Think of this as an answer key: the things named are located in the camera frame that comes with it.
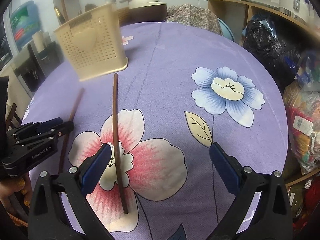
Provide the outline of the left hand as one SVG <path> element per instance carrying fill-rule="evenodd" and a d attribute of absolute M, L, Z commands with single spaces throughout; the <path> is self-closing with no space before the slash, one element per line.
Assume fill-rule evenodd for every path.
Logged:
<path fill-rule="evenodd" d="M 0 182 L 1 203 L 6 211 L 12 215 L 16 213 L 16 209 L 9 197 L 16 192 L 23 194 L 23 202 L 29 207 L 32 198 L 32 188 L 29 173 L 24 174 L 20 178 L 11 178 Z"/>

